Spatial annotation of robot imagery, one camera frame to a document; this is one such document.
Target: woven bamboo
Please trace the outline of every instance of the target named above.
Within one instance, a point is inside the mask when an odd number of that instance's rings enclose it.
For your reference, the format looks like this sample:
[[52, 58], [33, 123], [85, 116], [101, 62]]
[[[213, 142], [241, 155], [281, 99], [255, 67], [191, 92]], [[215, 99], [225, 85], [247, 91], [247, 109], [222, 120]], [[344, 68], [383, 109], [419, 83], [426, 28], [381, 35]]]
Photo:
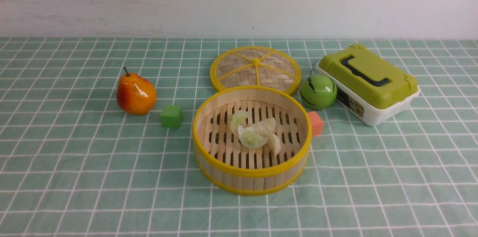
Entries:
[[283, 52], [265, 47], [242, 47], [223, 53], [210, 71], [216, 91], [238, 86], [265, 86], [293, 95], [302, 77], [297, 63]]
[[[235, 111], [252, 114], [243, 126], [275, 118], [282, 150], [250, 150], [227, 126]], [[196, 161], [217, 186], [242, 195], [273, 193], [291, 184], [308, 157], [311, 125], [304, 108], [290, 96], [268, 87], [243, 86], [219, 92], [203, 103], [193, 121]]]

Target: green apple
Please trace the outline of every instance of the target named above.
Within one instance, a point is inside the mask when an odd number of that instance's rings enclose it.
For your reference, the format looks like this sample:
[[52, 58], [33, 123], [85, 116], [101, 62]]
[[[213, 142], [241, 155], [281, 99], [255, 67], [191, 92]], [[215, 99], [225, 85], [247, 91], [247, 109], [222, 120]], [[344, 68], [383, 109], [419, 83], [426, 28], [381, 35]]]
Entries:
[[315, 74], [302, 83], [299, 93], [305, 106], [322, 110], [333, 104], [337, 97], [337, 87], [330, 77]]

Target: wooden block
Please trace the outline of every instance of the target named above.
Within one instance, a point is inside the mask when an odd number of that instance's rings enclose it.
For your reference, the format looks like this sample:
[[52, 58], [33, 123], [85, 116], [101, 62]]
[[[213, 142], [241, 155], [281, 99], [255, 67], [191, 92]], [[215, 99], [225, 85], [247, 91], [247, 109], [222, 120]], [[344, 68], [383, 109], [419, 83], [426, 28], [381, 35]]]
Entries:
[[324, 128], [324, 121], [322, 121], [316, 111], [309, 112], [307, 115], [309, 115], [310, 123], [312, 125], [312, 137], [320, 135]]

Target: green cube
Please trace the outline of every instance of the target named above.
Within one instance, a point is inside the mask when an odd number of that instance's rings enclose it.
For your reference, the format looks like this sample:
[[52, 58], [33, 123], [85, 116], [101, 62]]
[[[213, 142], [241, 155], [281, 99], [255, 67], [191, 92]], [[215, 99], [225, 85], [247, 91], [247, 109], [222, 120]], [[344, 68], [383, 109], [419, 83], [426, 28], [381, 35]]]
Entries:
[[165, 128], [179, 128], [183, 121], [183, 109], [180, 106], [165, 106], [161, 112], [161, 125]]

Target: plastic box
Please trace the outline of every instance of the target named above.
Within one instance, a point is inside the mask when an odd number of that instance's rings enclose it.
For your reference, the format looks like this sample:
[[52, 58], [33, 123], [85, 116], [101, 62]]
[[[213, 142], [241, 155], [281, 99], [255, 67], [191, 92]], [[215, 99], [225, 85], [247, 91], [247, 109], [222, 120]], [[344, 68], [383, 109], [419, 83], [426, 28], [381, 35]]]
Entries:
[[407, 109], [420, 94], [415, 77], [361, 44], [325, 55], [316, 70], [337, 85], [337, 101], [372, 127]]

